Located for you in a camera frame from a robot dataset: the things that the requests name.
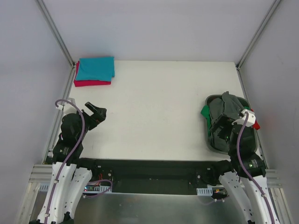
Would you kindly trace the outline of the grey t-shirt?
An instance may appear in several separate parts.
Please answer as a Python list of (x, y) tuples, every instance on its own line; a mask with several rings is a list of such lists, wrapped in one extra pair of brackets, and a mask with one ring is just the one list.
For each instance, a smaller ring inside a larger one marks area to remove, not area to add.
[(229, 147), (226, 140), (220, 138), (218, 135), (221, 132), (222, 127), (217, 123), (221, 118), (231, 121), (239, 119), (240, 112), (245, 108), (238, 97), (230, 94), (229, 91), (226, 91), (221, 96), (217, 96), (211, 100), (208, 107), (211, 119), (211, 125), (208, 128), (208, 142), (213, 149), (227, 154)]

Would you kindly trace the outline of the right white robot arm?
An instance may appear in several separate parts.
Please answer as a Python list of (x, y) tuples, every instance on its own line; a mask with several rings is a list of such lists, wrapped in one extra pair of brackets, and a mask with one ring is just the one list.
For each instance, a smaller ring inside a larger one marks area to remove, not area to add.
[(244, 224), (278, 224), (279, 219), (268, 192), (266, 169), (256, 154), (253, 125), (255, 116), (246, 111), (237, 120), (221, 115), (211, 131), (228, 145), (230, 160), (220, 161), (210, 172), (211, 181), (222, 184)]

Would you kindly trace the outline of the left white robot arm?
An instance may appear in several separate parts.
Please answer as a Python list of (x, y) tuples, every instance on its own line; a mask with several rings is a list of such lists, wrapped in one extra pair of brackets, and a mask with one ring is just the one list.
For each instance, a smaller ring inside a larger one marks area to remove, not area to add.
[(48, 192), (33, 224), (72, 224), (77, 205), (88, 182), (95, 181), (99, 171), (92, 165), (82, 166), (80, 155), (87, 132), (106, 119), (106, 108), (87, 102), (88, 115), (73, 102), (58, 99), (57, 109), (64, 113), (61, 133), (53, 149), (52, 172)]

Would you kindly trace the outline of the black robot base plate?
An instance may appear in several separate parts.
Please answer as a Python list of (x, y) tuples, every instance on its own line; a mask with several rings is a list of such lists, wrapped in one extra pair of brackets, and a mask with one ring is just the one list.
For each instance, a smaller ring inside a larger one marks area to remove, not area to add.
[(222, 161), (153, 161), (80, 158), (77, 167), (92, 171), (92, 181), (103, 180), (113, 193), (195, 195), (216, 186), (220, 175), (233, 171)]

